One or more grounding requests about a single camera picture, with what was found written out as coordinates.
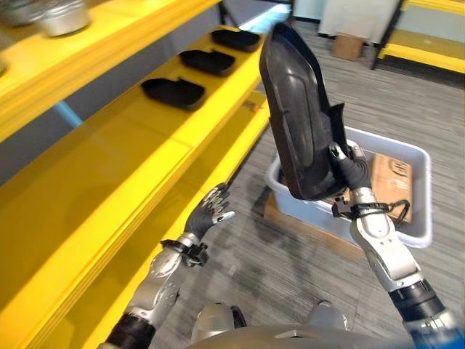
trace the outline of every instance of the white plastic bin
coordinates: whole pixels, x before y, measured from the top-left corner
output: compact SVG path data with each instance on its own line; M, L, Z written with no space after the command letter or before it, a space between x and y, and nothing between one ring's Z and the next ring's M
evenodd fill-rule
M399 239L408 246L419 249L428 247L432 241L431 159L429 154L415 145L350 127L346 127L346 136L347 139L353 140L362 147L368 160L373 158L374 153L383 153L412 165L412 222L404 223L397 234ZM324 201L296 199L285 185L279 183L280 166L279 157L276 156L266 176L268 186L275 192L278 209L284 214L308 222L356 244L350 235L350 221L346 218L333 217L330 204Z

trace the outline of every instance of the yellow shelf rack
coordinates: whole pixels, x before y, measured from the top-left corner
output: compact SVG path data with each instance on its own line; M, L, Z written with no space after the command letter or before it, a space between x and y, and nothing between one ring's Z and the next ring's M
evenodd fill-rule
M209 36L190 49L212 48L236 58L227 78L178 57L148 76L205 86L199 110L158 103L137 84L0 187L0 348L47 337L258 84L259 49Z
M8 69L0 78L0 141L217 2L94 1L92 24L72 36L19 30L23 39L1 51Z
M105 341L161 250L159 241L182 232L192 209L209 189L230 179L266 127L270 116L266 97L252 92L247 100L262 109L254 112L247 105L238 109L58 324L43 349L93 349Z
M451 12L457 15L465 15L465 3L463 0L407 0L405 5L435 9L437 11Z
M396 29L378 58L385 55L465 73L465 44L435 36Z

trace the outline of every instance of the black tray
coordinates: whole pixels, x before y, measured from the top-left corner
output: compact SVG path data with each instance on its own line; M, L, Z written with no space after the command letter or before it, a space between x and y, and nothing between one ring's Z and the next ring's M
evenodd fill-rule
M205 100L202 86L183 79L150 79L140 86L148 97L186 111L196 111Z
M260 75L292 196L320 200L341 193L345 187L334 177L328 146L336 142L347 154L344 104L330 106L320 65L292 27L278 23L268 34Z
M219 29L211 32L211 38L217 44L225 45L244 52L253 52L259 47L260 35L250 31L229 31Z
M233 71L235 58L218 51L205 52L199 49L179 54L181 61L188 67L205 71L217 76L227 76Z

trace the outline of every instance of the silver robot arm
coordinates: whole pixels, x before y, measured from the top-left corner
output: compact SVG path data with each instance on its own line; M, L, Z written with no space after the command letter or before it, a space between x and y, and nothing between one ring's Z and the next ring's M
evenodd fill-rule
M394 223L377 204L363 151L356 144L349 145L354 161L336 144L330 146L330 152L351 190L350 203L339 201L336 205L340 205L339 211L344 211L344 205L350 207L346 212L352 215L352 237L365 252L417 346L430 348L457 338L460 324L441 303L413 255L397 237ZM349 170L358 176L348 174Z
M201 243L207 230L234 216L225 212L227 186L211 190L187 219L184 233L176 240L162 241L163 250L153 258L150 269L137 287L119 322L99 349L145 349L176 302L179 288L194 265L208 260Z

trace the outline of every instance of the black robotic glove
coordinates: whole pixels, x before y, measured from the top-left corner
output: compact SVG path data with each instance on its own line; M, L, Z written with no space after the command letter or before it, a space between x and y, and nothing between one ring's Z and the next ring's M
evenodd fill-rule
M229 204L226 201L228 196L226 183L220 183L211 189L190 214L184 232L193 233L201 240L209 228L233 218L234 211L225 212Z
M352 154L351 159L344 154L337 143L329 145L331 163L335 177L350 190L371 188L371 176L365 154L357 143L347 142Z

